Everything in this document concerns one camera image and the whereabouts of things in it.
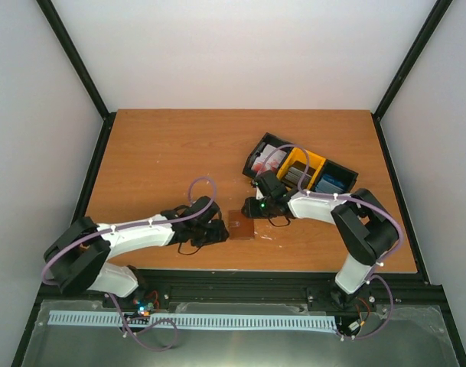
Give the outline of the brown leather card holder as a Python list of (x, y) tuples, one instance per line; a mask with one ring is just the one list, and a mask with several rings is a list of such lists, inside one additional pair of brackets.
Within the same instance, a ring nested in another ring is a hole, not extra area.
[(244, 216), (239, 209), (230, 210), (228, 212), (228, 232), (231, 240), (254, 239), (254, 221)]

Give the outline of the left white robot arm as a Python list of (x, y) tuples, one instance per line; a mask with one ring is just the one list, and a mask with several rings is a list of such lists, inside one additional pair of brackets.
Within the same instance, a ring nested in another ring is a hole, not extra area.
[(190, 206), (164, 210), (147, 219), (117, 224), (76, 220), (44, 253), (42, 281), (65, 296), (97, 291), (140, 307), (147, 289), (135, 270), (112, 259), (144, 248), (190, 243), (195, 248), (225, 242), (229, 237), (219, 206), (202, 196)]

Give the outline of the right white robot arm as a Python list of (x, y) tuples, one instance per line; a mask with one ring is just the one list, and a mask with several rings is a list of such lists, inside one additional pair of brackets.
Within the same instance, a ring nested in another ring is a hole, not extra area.
[(403, 243), (403, 230), (367, 189), (354, 193), (317, 193), (287, 188), (266, 171), (253, 180), (261, 197), (245, 199), (242, 214), (250, 219), (313, 219), (336, 226), (347, 258), (335, 275), (331, 298), (345, 308), (368, 282), (376, 267)]

